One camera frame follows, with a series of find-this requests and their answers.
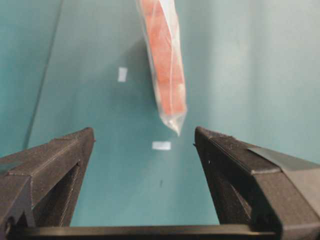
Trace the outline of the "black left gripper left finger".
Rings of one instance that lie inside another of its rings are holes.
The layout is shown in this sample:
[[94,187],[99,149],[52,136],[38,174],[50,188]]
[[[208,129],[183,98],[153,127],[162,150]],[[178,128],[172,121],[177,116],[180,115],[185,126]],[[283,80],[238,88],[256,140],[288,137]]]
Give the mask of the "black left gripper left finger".
[[68,227],[94,147],[91,127],[0,159],[0,226]]

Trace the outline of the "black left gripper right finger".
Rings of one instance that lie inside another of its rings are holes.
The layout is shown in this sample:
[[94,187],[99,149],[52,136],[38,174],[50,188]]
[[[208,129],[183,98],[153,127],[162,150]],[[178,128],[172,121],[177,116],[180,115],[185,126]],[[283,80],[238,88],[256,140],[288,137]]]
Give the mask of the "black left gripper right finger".
[[194,145],[220,224],[278,240],[319,239],[319,164],[200,126]]

